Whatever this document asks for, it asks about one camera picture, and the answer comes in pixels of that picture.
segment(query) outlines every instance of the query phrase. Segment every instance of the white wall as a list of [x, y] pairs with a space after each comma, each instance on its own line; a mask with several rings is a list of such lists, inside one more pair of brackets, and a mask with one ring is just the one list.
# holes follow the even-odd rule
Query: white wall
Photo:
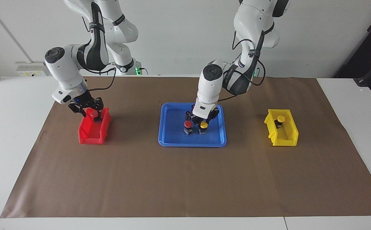
[[[291, 0], [275, 19], [279, 45], [263, 49], [267, 75], [332, 77], [367, 35], [371, 0]], [[232, 61], [237, 0], [120, 0], [139, 39], [133, 57], [150, 74], [199, 74], [214, 59]], [[0, 19], [32, 61], [43, 61], [55, 46], [83, 44], [90, 36], [82, 19], [62, 0], [0, 0]], [[0, 28], [0, 75], [15, 75], [14, 62], [26, 61]]]

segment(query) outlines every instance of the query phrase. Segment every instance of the wall socket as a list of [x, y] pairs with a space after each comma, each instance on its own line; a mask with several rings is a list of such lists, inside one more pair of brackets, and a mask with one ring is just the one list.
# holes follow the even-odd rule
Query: wall socket
[[46, 66], [20, 66], [16, 69], [19, 77], [45, 77], [51, 76]]

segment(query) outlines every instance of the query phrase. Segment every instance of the red round cap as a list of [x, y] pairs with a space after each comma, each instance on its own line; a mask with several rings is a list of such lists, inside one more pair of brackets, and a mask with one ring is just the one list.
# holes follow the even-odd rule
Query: red round cap
[[184, 122], [184, 127], [191, 128], [192, 126], [193, 126], [193, 123], [191, 121], [185, 121]]
[[93, 117], [93, 118], [97, 118], [99, 116], [98, 112], [96, 110], [93, 110], [91, 113], [90, 113], [90, 116]]

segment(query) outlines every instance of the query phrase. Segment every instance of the brown mat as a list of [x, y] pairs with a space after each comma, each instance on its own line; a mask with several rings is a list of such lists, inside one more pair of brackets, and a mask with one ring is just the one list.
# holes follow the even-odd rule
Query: brown mat
[[[161, 105], [193, 102], [197, 82], [119, 77], [93, 92], [113, 119], [104, 146], [80, 145], [81, 116], [54, 103], [1, 217], [371, 215], [371, 175], [317, 80], [267, 78], [222, 102], [223, 148], [160, 146]], [[272, 147], [267, 109], [291, 110], [296, 147]]]

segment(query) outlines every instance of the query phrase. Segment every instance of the red plastic container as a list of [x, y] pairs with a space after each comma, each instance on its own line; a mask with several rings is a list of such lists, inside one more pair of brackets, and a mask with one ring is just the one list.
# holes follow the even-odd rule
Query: red plastic container
[[104, 144], [107, 137], [108, 125], [111, 122], [109, 108], [103, 108], [101, 112], [102, 122], [97, 124], [94, 117], [98, 115], [92, 108], [86, 109], [87, 116], [80, 123], [78, 134], [80, 144]]

